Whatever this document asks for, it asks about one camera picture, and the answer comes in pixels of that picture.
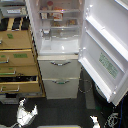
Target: refrigerator door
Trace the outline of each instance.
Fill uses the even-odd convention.
[[[79,62],[115,106],[128,91],[127,23],[124,0],[85,1]]]

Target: white object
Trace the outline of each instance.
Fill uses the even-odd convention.
[[[66,13],[69,15],[71,15],[70,9],[79,7],[81,13],[77,16],[77,20],[79,19],[78,25],[81,26],[82,31],[80,38],[71,39],[71,43],[68,43],[69,46],[67,45],[68,47],[64,47],[63,50],[60,49],[60,44],[65,46],[69,40],[60,41],[59,38],[56,38],[55,42],[52,39],[47,42],[38,37],[42,20],[35,12],[38,12],[39,8],[36,7],[35,0],[26,0],[38,55],[78,53],[78,61],[98,85],[107,101],[118,105],[128,91],[128,8],[126,2],[122,0],[83,0],[82,4],[78,6],[77,0],[74,2],[69,0],[69,3],[71,2],[69,5],[66,2],[58,0],[58,3],[54,2],[54,5],[63,3],[64,8],[68,9]]]
[[[92,118],[93,123],[94,123],[93,128],[100,128],[100,125],[98,123],[97,117],[95,117],[95,116],[90,116],[90,117]]]
[[[25,99],[20,101],[20,105],[17,111],[17,122],[19,123],[19,127],[30,124],[33,117],[38,114],[36,105],[31,113],[27,112],[25,108],[23,107],[24,101]]]

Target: floor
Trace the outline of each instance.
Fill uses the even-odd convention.
[[[80,91],[78,91],[77,99],[28,99],[25,104],[26,110],[31,111],[35,104],[38,108],[38,115],[32,124],[26,128],[37,128],[38,126],[46,125],[79,125],[82,128],[93,128],[93,122],[90,116],[98,117],[101,128],[103,128],[106,122],[105,116],[101,114],[103,109],[101,109],[99,103],[95,100],[95,107],[89,108],[92,103],[88,102],[86,94]],[[0,124],[9,127],[16,123],[17,109],[18,105],[3,105],[0,103]]]

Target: refrigerator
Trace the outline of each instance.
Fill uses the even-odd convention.
[[[117,106],[128,91],[128,0],[26,0],[26,6],[40,68],[48,66],[41,60],[58,60],[50,61],[58,67],[77,60],[107,101]],[[76,76],[69,75],[70,78],[78,78],[80,64],[74,67],[75,71],[78,69]],[[54,68],[51,72],[50,68],[44,69],[43,81],[55,79]],[[47,95],[47,82],[44,86]]]

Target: door shelf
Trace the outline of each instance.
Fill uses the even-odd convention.
[[[116,53],[117,56],[113,55],[113,53],[110,51],[109,49],[109,45],[106,45],[105,41],[96,39],[95,35],[93,35],[93,33],[91,33],[90,31],[86,31],[86,33],[99,45],[99,47],[101,49],[103,49],[103,51],[117,64],[117,66],[125,73],[128,66],[127,66],[127,61],[124,60],[120,60],[120,55],[118,53]]]
[[[113,37],[105,27],[101,26],[92,16],[86,20],[128,61],[128,50],[118,41],[118,37]]]
[[[124,3],[122,0],[115,0],[119,5],[128,10],[128,4]]]

